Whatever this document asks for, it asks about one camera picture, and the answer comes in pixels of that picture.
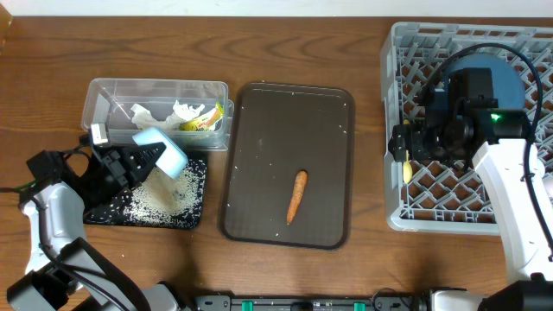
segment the green clip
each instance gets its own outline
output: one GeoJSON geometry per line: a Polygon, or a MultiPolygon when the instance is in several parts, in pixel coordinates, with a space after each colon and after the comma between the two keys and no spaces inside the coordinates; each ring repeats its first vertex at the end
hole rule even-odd
{"type": "Polygon", "coordinates": [[[253,301],[242,301],[242,311],[253,311],[253,301]]]}
{"type": "Polygon", "coordinates": [[[353,304],[353,311],[365,311],[365,304],[363,302],[355,302],[353,304]]]}

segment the crumpled white paper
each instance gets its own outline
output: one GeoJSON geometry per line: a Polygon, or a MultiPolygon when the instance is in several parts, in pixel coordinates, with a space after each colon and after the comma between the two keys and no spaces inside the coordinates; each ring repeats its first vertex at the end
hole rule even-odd
{"type": "Polygon", "coordinates": [[[186,104],[179,104],[176,100],[173,105],[173,113],[168,116],[165,121],[158,121],[152,117],[151,112],[139,104],[134,104],[130,109],[135,113],[131,122],[137,125],[140,130],[145,130],[150,127],[157,127],[160,130],[178,130],[179,125],[192,120],[200,115],[205,106],[200,105],[198,108],[193,108],[186,104]]]}

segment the green light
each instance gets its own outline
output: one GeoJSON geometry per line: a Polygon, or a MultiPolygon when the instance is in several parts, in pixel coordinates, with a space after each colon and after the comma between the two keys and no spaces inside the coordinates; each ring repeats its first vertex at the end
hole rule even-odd
{"type": "Polygon", "coordinates": [[[499,114],[497,114],[497,113],[492,113],[491,116],[492,116],[492,120],[493,120],[494,122],[497,121],[497,120],[499,120],[499,119],[501,119],[501,116],[500,116],[499,114]]]}

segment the dark gray tray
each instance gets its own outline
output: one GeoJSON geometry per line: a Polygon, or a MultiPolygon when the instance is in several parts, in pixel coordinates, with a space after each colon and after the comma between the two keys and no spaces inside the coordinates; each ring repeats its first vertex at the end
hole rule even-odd
{"type": "Polygon", "coordinates": [[[343,90],[252,83],[240,93],[219,228],[230,239],[334,250],[349,233],[354,102],[343,90]],[[308,171],[296,218],[294,180],[308,171]]]}

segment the white wall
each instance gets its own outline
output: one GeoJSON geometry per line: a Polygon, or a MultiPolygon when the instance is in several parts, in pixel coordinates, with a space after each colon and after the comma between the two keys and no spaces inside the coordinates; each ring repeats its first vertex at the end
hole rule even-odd
{"type": "Polygon", "coordinates": [[[0,0],[13,16],[553,17],[553,0],[0,0]]]}

